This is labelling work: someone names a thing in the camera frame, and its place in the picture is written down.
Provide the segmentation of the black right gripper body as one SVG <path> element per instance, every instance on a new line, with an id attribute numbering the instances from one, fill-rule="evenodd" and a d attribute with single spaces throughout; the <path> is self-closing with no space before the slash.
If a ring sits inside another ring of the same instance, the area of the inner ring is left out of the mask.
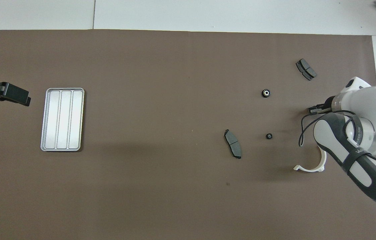
<path id="1" fill-rule="evenodd" d="M 327 100 L 325 100 L 325 103 L 322 106 L 323 112 L 332 112 L 332 104 L 333 104 L 333 99 L 335 96 L 328 97 Z"/>

